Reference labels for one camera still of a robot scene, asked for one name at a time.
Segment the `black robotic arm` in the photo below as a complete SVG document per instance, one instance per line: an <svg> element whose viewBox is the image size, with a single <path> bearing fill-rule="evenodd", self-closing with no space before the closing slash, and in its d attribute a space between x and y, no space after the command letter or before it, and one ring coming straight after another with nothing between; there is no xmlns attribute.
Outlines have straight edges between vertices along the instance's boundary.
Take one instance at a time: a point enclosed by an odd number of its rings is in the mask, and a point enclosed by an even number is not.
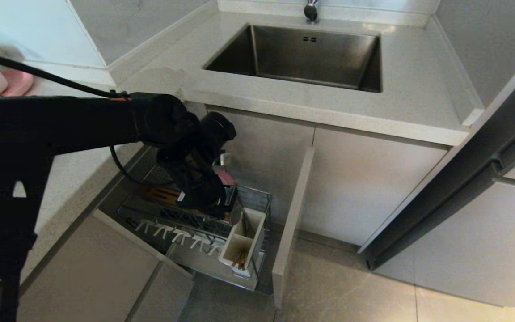
<svg viewBox="0 0 515 322"><path fill-rule="evenodd" d="M236 136L233 125L215 112L200 121L168 94L113 96L0 97L0 321L16 318L55 155L142 141L159 149L158 163L186 194L181 206L223 218L225 189L212 162ZM13 196L17 182L26 197Z"/></svg>

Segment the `white countertop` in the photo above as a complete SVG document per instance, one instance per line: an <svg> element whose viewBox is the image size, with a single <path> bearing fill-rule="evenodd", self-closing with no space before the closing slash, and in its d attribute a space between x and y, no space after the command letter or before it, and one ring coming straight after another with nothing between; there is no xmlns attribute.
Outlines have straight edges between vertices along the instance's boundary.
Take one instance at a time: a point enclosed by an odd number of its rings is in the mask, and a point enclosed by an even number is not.
<svg viewBox="0 0 515 322"><path fill-rule="evenodd" d="M206 71L246 24L380 35L382 93ZM458 145L468 136L423 28L219 12L119 86L182 100Z"/></svg>

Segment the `backsplash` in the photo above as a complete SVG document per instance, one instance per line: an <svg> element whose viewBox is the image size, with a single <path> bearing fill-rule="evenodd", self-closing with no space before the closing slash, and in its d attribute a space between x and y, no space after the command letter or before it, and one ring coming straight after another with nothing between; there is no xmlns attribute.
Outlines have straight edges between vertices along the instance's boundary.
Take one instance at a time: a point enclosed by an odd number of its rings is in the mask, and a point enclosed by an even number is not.
<svg viewBox="0 0 515 322"><path fill-rule="evenodd" d="M109 65L209 0L71 0Z"/></svg>
<svg viewBox="0 0 515 322"><path fill-rule="evenodd" d="M241 0L247 2L271 2L280 4L304 4L306 0ZM321 6L339 6L433 14L440 0L321 0Z"/></svg>

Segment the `stainless steel sink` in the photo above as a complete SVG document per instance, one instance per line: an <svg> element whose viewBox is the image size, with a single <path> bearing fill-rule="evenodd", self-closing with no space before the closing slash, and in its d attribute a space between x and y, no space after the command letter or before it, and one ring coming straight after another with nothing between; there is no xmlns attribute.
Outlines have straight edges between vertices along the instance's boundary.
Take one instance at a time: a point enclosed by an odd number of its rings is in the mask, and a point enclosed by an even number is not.
<svg viewBox="0 0 515 322"><path fill-rule="evenodd" d="M372 35L247 26L209 71L380 93L380 44Z"/></svg>

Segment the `open cabinet door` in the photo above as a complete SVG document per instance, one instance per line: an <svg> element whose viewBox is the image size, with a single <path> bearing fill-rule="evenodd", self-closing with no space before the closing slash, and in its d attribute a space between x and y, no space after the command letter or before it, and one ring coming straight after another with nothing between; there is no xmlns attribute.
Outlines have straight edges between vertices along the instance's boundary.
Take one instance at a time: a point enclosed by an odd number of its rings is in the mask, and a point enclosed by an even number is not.
<svg viewBox="0 0 515 322"><path fill-rule="evenodd" d="M288 273L290 270L291 258L294 250L294 234L296 233L301 219L303 201L307 190L309 172L315 149L308 147L299 173L299 179L295 186L294 196L287 215L286 226L283 230L282 239L279 244L278 254L275 257L272 279L274 283L274 299L276 308L282 308L284 289L287 284Z"/></svg>
<svg viewBox="0 0 515 322"><path fill-rule="evenodd" d="M101 210L93 212L109 226L158 260L158 264L127 315L127 322L177 322L194 287L192 274L122 227Z"/></svg>

